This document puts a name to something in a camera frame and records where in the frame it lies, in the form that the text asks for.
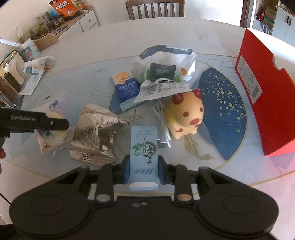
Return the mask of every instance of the metal screw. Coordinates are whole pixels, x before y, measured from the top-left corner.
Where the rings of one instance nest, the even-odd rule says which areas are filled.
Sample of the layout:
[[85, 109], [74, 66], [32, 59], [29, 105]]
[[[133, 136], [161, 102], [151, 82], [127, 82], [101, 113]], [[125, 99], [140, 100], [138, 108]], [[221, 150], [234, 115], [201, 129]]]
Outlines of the metal screw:
[[139, 203], [134, 202], [134, 203], [132, 203], [132, 207], [140, 207], [140, 205], [139, 205]]
[[108, 194], [100, 194], [96, 196], [96, 200], [99, 202], [108, 202], [111, 200], [111, 196]]
[[140, 202], [140, 205], [142, 205], [142, 206], [146, 206], [146, 205], [148, 205], [148, 202], [146, 202], [146, 201], [142, 201], [142, 202]]
[[182, 202], [188, 202], [192, 199], [191, 195], [182, 193], [177, 196], [177, 199]]

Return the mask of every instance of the yellow piggy toy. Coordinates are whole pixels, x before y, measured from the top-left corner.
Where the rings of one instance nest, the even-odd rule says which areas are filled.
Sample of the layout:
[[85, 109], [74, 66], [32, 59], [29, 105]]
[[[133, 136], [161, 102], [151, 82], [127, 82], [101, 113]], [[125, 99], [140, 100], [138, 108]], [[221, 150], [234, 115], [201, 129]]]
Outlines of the yellow piggy toy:
[[201, 90], [174, 94], [165, 108], [165, 123], [175, 139], [196, 134], [204, 116]]

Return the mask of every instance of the red box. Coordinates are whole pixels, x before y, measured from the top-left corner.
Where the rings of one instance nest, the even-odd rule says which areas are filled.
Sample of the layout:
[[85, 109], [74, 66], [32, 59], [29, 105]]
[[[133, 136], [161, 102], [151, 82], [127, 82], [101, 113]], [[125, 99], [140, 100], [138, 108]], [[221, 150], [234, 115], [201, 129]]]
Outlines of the red box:
[[265, 156], [295, 152], [294, 63], [294, 47], [246, 29], [235, 69], [252, 105]]

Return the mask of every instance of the silver foil package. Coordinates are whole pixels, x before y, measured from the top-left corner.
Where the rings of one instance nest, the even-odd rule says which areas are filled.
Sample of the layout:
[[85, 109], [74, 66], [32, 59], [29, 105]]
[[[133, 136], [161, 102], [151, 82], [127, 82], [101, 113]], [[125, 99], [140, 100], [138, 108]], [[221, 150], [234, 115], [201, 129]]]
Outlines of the silver foil package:
[[86, 104], [71, 142], [71, 157], [100, 166], [118, 162], [113, 154], [114, 136], [127, 124], [126, 120], [103, 107]]

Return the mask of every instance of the white tube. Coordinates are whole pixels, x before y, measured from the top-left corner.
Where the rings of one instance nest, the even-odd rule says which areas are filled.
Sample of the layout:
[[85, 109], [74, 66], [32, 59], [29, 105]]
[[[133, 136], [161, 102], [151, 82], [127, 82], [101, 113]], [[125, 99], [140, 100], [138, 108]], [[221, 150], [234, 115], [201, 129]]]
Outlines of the white tube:
[[22, 44], [20, 44], [20, 43], [18, 43], [16, 41], [7, 40], [7, 39], [4, 39], [4, 38], [0, 38], [0, 43], [4, 43], [6, 45], [16, 47], [16, 48], [20, 48], [22, 46]]

